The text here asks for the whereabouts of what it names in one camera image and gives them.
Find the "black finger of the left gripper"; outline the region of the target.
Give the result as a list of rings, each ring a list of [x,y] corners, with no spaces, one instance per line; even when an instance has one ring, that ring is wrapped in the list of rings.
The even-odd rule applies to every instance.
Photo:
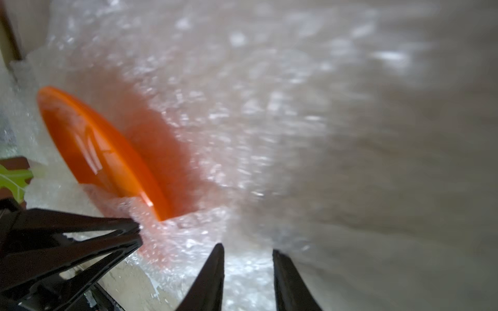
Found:
[[[139,225],[130,218],[98,218],[45,209],[30,209],[1,217],[1,253],[8,253],[17,238],[23,242],[39,244],[42,238],[54,234],[91,231],[110,232],[98,237],[98,241],[110,242],[113,238],[120,238],[126,243],[140,245]]]

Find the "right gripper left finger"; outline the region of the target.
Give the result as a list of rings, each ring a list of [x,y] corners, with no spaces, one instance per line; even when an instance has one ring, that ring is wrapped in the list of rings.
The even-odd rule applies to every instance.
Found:
[[[218,243],[176,311],[220,311],[224,288],[224,246]]]

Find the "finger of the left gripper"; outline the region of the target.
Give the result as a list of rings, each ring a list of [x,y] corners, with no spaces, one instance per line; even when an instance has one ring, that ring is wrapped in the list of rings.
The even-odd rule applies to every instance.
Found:
[[[3,310],[68,310],[98,280],[142,245],[139,234],[8,253],[1,258]]]

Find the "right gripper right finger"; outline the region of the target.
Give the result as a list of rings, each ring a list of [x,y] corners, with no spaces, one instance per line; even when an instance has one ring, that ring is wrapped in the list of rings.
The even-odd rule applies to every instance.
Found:
[[[290,257],[278,250],[272,252],[274,291],[278,311],[322,311],[311,295]]]

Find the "orange dinner plate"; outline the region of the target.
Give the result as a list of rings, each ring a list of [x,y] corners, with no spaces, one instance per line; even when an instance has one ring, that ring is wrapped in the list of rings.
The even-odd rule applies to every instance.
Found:
[[[82,184],[117,197],[139,197],[159,221],[173,216],[171,202],[131,143],[103,116],[61,89],[39,89],[36,102],[59,154]]]

